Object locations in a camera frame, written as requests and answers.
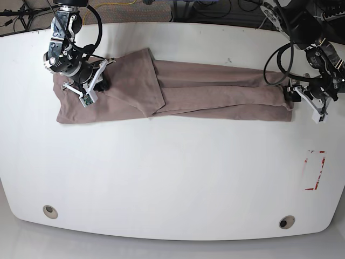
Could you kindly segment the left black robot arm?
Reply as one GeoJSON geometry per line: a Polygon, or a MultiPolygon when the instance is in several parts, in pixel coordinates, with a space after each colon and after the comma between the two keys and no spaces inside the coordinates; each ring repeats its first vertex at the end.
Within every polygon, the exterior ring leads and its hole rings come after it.
{"type": "Polygon", "coordinates": [[[338,94],[344,92],[344,60],[339,57],[321,24],[306,9],[306,5],[307,1],[262,1],[260,8],[289,40],[274,52],[278,69],[283,78],[289,80],[283,88],[287,100],[294,103],[305,100],[313,109],[313,120],[320,123],[328,116],[329,103],[337,101],[338,94]],[[318,70],[319,76],[311,78],[291,74],[293,56],[290,56],[288,68],[283,68],[281,58],[287,49],[304,51],[308,64],[318,70]]]}

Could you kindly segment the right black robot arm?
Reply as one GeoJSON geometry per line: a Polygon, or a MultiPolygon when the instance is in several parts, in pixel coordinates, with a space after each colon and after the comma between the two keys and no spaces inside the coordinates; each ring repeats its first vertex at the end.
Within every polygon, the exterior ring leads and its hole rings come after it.
{"type": "Polygon", "coordinates": [[[51,39],[49,49],[44,54],[44,66],[54,74],[66,76],[62,89],[69,89],[79,96],[83,106],[95,103],[97,92],[107,91],[109,84],[104,78],[106,67],[115,60],[106,59],[94,54],[100,45],[103,27],[100,15],[88,1],[54,1],[58,10],[50,10],[54,14],[51,22],[51,39]],[[98,36],[94,44],[79,47],[75,36],[82,28],[79,8],[87,8],[97,20],[98,36]]]}

